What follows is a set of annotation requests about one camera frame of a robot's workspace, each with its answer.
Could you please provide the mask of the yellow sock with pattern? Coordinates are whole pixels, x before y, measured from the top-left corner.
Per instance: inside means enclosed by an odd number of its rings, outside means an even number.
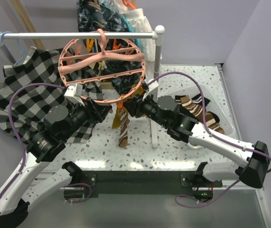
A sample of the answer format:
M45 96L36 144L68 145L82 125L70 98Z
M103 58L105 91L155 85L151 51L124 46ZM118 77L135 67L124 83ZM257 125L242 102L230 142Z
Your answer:
M139 86L134 93L132 94L132 97L137 96L137 95L142 95L144 93L144 89L142 86Z

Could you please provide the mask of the brown striped sock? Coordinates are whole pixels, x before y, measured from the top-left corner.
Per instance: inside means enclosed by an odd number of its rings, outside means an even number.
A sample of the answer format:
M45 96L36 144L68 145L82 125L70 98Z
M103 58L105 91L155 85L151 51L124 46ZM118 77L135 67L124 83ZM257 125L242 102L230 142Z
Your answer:
M223 128L219 126L219 124L215 121L212 114L210 112L205 111L205 115L203 115L203 106L198 105L192 102L192 100L189 98L189 96L183 96L178 98L176 96L176 101L179 101L179 104L181 105L182 111L186 110L186 113L190 113L196 118L199 122L203 123L203 117L205 118L206 125L208 128L219 132L221 134L225 134Z
M128 111L125 108L119 109L119 120L120 120L120 136L118 146L125 148L128 145L128 124L130 122Z

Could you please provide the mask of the pink round clip hanger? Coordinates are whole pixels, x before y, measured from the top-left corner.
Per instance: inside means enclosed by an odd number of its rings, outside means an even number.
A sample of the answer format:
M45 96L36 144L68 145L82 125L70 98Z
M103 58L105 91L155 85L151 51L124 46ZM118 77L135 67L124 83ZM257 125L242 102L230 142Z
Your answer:
M141 88L145 79L144 54L131 39L117 38L113 33L97 29L85 39L72 39L63 48L58 60L58 72L63 85L73 84L84 90L86 85L110 82L118 98L97 98L98 104L122 103Z

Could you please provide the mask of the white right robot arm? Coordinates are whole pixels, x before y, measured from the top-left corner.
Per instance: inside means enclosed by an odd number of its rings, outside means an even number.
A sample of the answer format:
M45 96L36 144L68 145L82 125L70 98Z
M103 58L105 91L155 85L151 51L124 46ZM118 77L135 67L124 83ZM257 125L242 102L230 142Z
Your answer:
M195 174L197 185L204 187L210 182L237 180L249 187L260 189L270 164L265 143L246 143L206 128L195 118L181 112L171 96L161 96L154 100L137 95L124 102L132 117L146 116L167 130L167 134L176 141L192 143L214 151L228 162L203 162Z

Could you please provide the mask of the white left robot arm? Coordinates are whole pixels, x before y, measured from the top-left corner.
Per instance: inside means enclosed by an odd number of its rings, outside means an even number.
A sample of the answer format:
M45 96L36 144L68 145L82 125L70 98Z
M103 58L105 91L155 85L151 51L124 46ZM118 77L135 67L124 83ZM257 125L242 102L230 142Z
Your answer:
M52 177L31 187L77 130L84 124L103 122L111 109L111 105L99 105L88 99L84 106L77 105L72 114L63 105L49 110L44 118L44 130L32 137L25 156L0 188L0 228L18 227L38 202L59 188L84 184L81 168L69 161Z

